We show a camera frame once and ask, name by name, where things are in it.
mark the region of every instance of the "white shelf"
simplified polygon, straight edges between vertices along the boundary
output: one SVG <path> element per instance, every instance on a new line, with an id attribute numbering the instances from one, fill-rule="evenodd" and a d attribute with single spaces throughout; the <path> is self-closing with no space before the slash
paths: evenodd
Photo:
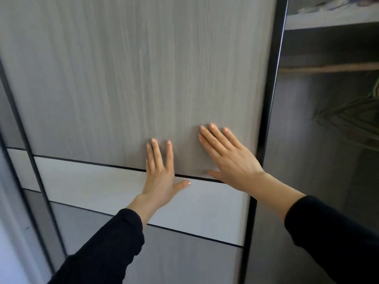
<path id="1" fill-rule="evenodd" d="M 285 30 L 310 29 L 379 22 L 379 3 L 369 7 L 349 4 L 332 11 L 289 15 Z"/>

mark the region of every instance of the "finger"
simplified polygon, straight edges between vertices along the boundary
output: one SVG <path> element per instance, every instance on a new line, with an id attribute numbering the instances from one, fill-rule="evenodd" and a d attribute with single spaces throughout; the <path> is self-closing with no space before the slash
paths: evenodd
<path id="1" fill-rule="evenodd" d="M 239 140 L 234 136 L 230 129 L 224 128 L 223 131 L 232 145 L 234 145 L 236 148 L 244 148 L 244 145 L 239 142 Z"/>
<path id="2" fill-rule="evenodd" d="M 149 175 L 150 174 L 150 164 L 149 164 L 149 160 L 146 159 L 146 173 Z"/>
<path id="3" fill-rule="evenodd" d="M 153 149 L 151 148 L 151 145 L 149 143 L 146 144 L 146 148 L 147 148 L 147 158 L 149 159 L 150 171 L 153 172 L 155 169 L 155 159 L 154 159 Z"/>
<path id="4" fill-rule="evenodd" d="M 164 167 L 163 166 L 163 160 L 162 160 L 162 155 L 161 155 L 161 151 L 159 149 L 158 142 L 155 138 L 152 138 L 151 143 L 152 143 L 153 149 L 154 149 L 155 164 L 156 164 L 157 168 L 163 169 L 163 167 Z"/>
<path id="5" fill-rule="evenodd" d="M 174 184 L 174 189 L 176 191 L 181 191 L 182 189 L 188 187 L 191 184 L 189 180 L 183 180 L 181 182 L 175 183 Z"/>
<path id="6" fill-rule="evenodd" d="M 220 153 L 218 153 L 213 146 L 206 140 L 206 138 L 202 134 L 197 135 L 199 137 L 200 143 L 205 148 L 206 152 L 212 157 L 214 162 L 217 161 L 217 159 L 221 156 Z"/>
<path id="7" fill-rule="evenodd" d="M 230 143 L 230 141 L 220 132 L 220 130 L 216 127 L 215 124 L 211 123 L 209 125 L 211 132 L 215 135 L 218 141 L 227 149 L 233 149 L 234 146 Z"/>
<path id="8" fill-rule="evenodd" d="M 166 169 L 174 170 L 174 152 L 171 141 L 167 142 Z"/>
<path id="9" fill-rule="evenodd" d="M 210 133 L 210 131 L 204 127 L 200 126 L 200 131 L 204 135 L 204 137 L 208 140 L 208 142 L 220 153 L 223 154 L 226 152 L 226 148 L 218 141 L 217 138 Z"/>
<path id="10" fill-rule="evenodd" d="M 222 173 L 221 172 L 217 172 L 215 170 L 210 170 L 210 171 L 208 171 L 208 175 L 212 176 L 215 179 L 223 181 L 222 180 Z"/>

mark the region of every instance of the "closet shelf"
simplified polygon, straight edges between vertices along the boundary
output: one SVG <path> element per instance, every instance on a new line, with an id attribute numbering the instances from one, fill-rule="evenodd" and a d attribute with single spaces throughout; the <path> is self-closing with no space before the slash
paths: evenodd
<path id="1" fill-rule="evenodd" d="M 323 66 L 279 67 L 279 73 L 338 73 L 343 71 L 377 71 L 379 62 L 352 63 Z"/>
<path id="2" fill-rule="evenodd" d="M 288 15 L 285 30 L 379 22 L 379 3 L 368 7 L 349 4 L 332 11 Z"/>

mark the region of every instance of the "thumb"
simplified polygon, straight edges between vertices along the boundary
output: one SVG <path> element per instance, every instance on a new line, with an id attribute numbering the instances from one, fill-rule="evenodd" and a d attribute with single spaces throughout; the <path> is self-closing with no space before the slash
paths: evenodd
<path id="1" fill-rule="evenodd" d="M 217 172 L 215 170 L 210 170 L 210 171 L 208 171 L 208 175 L 212 176 L 215 179 L 222 181 L 222 179 L 221 179 L 222 173 L 221 172 Z"/>
<path id="2" fill-rule="evenodd" d="M 189 180 L 183 180 L 183 181 L 180 181 L 178 183 L 175 183 L 174 184 L 174 189 L 176 191 L 181 191 L 182 189 L 186 188 L 190 184 L 191 184 L 191 182 Z"/>

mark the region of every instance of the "person's right hand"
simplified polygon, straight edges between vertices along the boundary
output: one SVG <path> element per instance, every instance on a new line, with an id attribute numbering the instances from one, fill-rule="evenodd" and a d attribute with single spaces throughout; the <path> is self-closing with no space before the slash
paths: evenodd
<path id="1" fill-rule="evenodd" d="M 224 128 L 223 135 L 215 124 L 210 124 L 211 133 L 201 126 L 199 141 L 212 157 L 220 172 L 210 170 L 208 174 L 231 187 L 247 192 L 257 176 L 265 174 L 255 156 Z"/>

